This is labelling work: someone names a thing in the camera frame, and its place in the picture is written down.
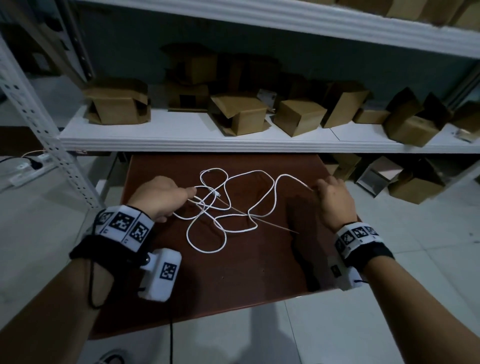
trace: tiled floor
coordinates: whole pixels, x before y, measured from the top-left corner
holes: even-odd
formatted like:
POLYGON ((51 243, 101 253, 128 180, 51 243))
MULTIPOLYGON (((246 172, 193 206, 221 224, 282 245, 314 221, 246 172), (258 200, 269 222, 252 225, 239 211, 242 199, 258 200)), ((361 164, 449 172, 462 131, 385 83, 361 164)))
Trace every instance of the tiled floor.
MULTIPOLYGON (((116 173, 110 205, 122 191, 124 170, 116 173)), ((78 231, 90 223, 92 213, 84 221, 85 209, 74 197, 65 199, 69 188, 62 186, 52 174, 0 194, 2 206, 10 206, 0 211, 0 325, 61 269, 78 231), (26 221, 33 229, 23 229, 26 221)), ((419 206, 348 187, 359 215, 382 234, 398 262, 480 335, 480 186, 451 189, 419 206)), ((178 323, 174 343, 177 364, 402 362, 368 286, 178 323)), ((114 349, 126 351, 133 364, 168 363, 168 346, 168 327, 89 341, 79 364, 93 364, 114 349)))

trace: black cord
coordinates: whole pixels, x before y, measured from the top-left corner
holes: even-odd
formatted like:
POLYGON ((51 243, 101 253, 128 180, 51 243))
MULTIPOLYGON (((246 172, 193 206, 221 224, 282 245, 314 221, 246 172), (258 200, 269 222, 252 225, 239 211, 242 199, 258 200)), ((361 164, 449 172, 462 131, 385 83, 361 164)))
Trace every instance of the black cord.
POLYGON ((168 305, 168 319, 170 320, 170 364, 173 364, 173 317, 172 317, 172 306, 170 300, 167 302, 168 305))
POLYGON ((34 159, 31 159, 30 157, 8 157, 8 158, 5 158, 5 159, 2 159, 0 160, 0 163, 1 162, 5 162, 6 160, 10 160, 10 159, 15 159, 15 158, 25 158, 25 159, 28 159, 30 161, 30 165, 32 166, 33 169, 35 170, 39 170, 40 168, 43 167, 43 163, 37 161, 37 160, 34 160, 34 159))
MULTIPOLYGON (((96 229, 96 225, 97 225, 97 219, 98 217, 100 216, 100 214, 102 212, 104 212, 105 209, 101 210, 96 216, 95 216, 95 220, 93 220, 93 224, 92 224, 92 233, 91 235, 95 235, 95 229, 96 229)), ((105 304, 101 304, 100 306, 96 305, 93 303, 93 298, 92 298, 92 295, 93 295, 93 278, 94 278, 94 261, 92 259, 90 259, 90 278, 88 279, 88 304, 90 305, 91 308, 93 308, 94 310, 99 310, 100 308, 102 308, 105 304)))

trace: tangled white cable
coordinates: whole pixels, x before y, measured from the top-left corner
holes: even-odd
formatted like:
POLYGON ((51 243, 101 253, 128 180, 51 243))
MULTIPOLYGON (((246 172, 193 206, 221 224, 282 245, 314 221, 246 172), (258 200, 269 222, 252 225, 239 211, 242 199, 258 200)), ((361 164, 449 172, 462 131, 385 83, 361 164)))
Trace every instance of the tangled white cable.
POLYGON ((196 216, 193 216, 191 218, 184 218, 182 216, 179 216, 177 214, 174 213, 174 215, 182 220, 192 220, 192 222, 190 223, 190 225, 188 226, 187 228, 187 232, 186 232, 186 236, 187 236, 187 241, 188 241, 188 244, 190 244, 192 246, 193 249, 199 251, 200 253, 206 253, 206 254, 211 254, 211 253, 217 253, 219 252, 220 250, 222 250, 225 245, 227 244, 227 232, 232 232, 232 233, 239 233, 239 232, 247 232, 247 231, 252 231, 252 230, 255 230, 257 227, 258 227, 258 224, 253 220, 254 218, 264 218, 268 215, 270 215, 274 210, 275 210, 275 207, 276 207, 276 184, 278 183, 278 180, 281 178, 281 177, 290 177, 290 178, 293 178, 294 180, 300 182, 301 184, 303 184, 305 187, 307 187, 309 190, 311 190, 311 188, 309 186, 307 186, 306 184, 304 184, 302 181, 300 181, 299 179, 293 177, 293 176, 290 176, 289 174, 281 174, 277 177, 276 180, 274 180, 272 178, 272 176, 270 176, 267 172, 263 171, 263 170, 251 170, 250 172, 245 172, 245 173, 241 173, 241 174, 237 174, 236 176, 232 176, 232 177, 229 177, 228 176, 228 173, 225 172, 223 169, 221 168, 210 168, 208 170, 203 170, 201 173, 200 173, 200 182, 202 183, 202 185, 200 186, 195 186, 196 188, 206 188, 208 189, 210 192, 207 194, 207 196, 205 196, 204 198, 199 198, 197 196, 195 196, 194 198, 197 200, 197 201, 193 201, 193 200, 190 200, 190 202, 194 203, 195 205, 197 205, 197 207, 201 210, 200 213, 196 216), (208 186, 204 180, 203 180, 203 175, 207 172, 211 172, 213 170, 220 170, 222 171, 225 175, 226 175, 226 179, 219 185, 217 186, 216 188, 213 188, 211 186, 208 186), (253 205, 252 207, 250 207, 248 209, 248 211, 246 213, 238 213, 238 214, 225 214, 225 215, 220 215, 220 216, 217 216, 217 217, 214 217, 212 215, 210 215, 208 213, 208 210, 209 209, 213 209, 213 210, 219 210, 219 211, 228 211, 230 210, 232 207, 232 202, 230 200, 230 196, 228 195, 228 192, 227 192, 227 188, 226 188, 226 183, 234 178, 237 178, 237 177, 240 177, 240 176, 244 176, 246 174, 250 174, 250 173, 255 173, 255 172, 261 172, 261 173, 264 173, 266 174, 273 182, 272 184, 272 187, 270 187, 270 189, 267 191, 267 193, 265 193, 263 195, 263 197, 255 204, 253 205), (219 188, 224 188, 225 190, 225 195, 227 196, 227 200, 228 200, 228 207, 225 207, 225 208, 221 208, 221 207, 215 207, 213 206, 213 204, 215 203, 217 197, 220 197, 220 193, 218 192, 218 189, 219 188), (255 214, 252 214, 251 211, 257 207, 265 197, 268 196, 268 194, 271 192, 271 191, 274 191, 274 203, 273 203, 273 207, 272 209, 267 212, 265 215, 255 215, 255 214), (213 194, 213 201, 212 203, 210 203, 209 205, 206 204, 205 200, 211 195, 213 194), (199 249, 197 248, 195 245, 193 245, 193 243, 190 241, 190 238, 189 238, 189 231, 190 231, 190 228, 192 227, 192 225, 195 223, 195 221, 201 216, 201 215, 207 215, 209 218, 211 218, 214 222, 214 225, 223 232, 223 235, 224 235, 224 240, 223 240, 223 245, 218 248, 217 250, 212 250, 210 252, 208 251, 205 251, 205 250, 202 250, 202 249, 199 249), (244 230, 226 230, 222 227, 222 225, 218 222, 219 219, 221 218, 227 218, 227 217, 230 217, 230 216, 248 216, 248 218, 250 219, 251 222, 254 223, 254 226, 251 227, 251 228, 248 228, 248 229, 244 229, 244 230))

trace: table surface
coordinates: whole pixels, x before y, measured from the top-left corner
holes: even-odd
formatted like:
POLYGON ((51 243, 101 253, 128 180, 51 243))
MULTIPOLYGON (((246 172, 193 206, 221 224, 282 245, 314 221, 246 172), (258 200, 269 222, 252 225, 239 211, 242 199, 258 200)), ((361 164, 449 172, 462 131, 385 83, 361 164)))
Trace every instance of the table surface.
MULTIPOLYGON (((317 179, 328 176, 316 154, 134 155, 122 203, 126 203, 142 183, 157 175, 172 178, 179 187, 188 187, 199 185, 200 172, 214 167, 224 169, 230 176, 257 169, 266 171, 274 179, 286 173, 312 186, 317 179)), ((209 185, 218 186, 224 176, 219 171, 211 172, 204 175, 204 180, 209 185)), ((271 185, 267 176, 254 173, 229 181, 227 188, 232 205, 246 211, 271 185)), ((167 303, 138 298, 136 291, 143 272, 133 271, 121 292, 112 297, 111 303, 100 312, 91 338, 99 339, 167 324, 169 310, 173 321, 178 322, 275 302, 313 290, 335 288, 334 278, 326 264, 326 255, 317 259, 322 273, 317 274, 317 278, 320 277, 315 287, 310 283, 308 264, 300 264, 302 258, 295 254, 296 249, 292 249, 296 242, 303 245, 300 250, 304 252, 307 246, 307 251, 310 250, 307 255, 316 254, 312 252, 312 246, 321 246, 320 250, 325 252, 333 248, 332 234, 314 216, 313 193, 289 177, 279 181, 277 192, 276 209, 265 220, 290 227, 300 234, 259 222, 258 228, 253 231, 228 234, 227 245, 220 252, 202 254, 187 243, 185 233, 190 221, 171 217, 165 224, 156 224, 157 235, 151 251, 165 247, 182 254, 171 298, 167 303), (305 244, 307 240, 313 241, 313 245, 305 244)), ((205 194, 206 189, 199 189, 197 193, 198 196, 205 194)), ((266 213, 272 205, 273 194, 270 194, 254 213, 266 213)), ((194 216, 198 208, 187 202, 178 213, 194 216)), ((222 224, 229 230, 251 226, 246 217, 225 218, 222 224)), ((207 217, 201 217, 193 225, 190 237, 203 250, 215 250, 223 243, 223 233, 207 217)))

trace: hand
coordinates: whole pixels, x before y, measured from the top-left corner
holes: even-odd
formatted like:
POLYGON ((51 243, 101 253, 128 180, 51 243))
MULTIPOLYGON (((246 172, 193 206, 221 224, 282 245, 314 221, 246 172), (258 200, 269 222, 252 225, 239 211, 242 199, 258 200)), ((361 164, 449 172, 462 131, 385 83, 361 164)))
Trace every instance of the hand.
POLYGON ((157 176, 138 187, 127 205, 142 210, 155 222, 166 222, 167 216, 196 193, 195 187, 180 188, 173 179, 157 176))
POLYGON ((333 176, 317 181, 320 199, 320 219, 333 233, 342 226, 356 222, 355 201, 345 186, 345 182, 333 176))

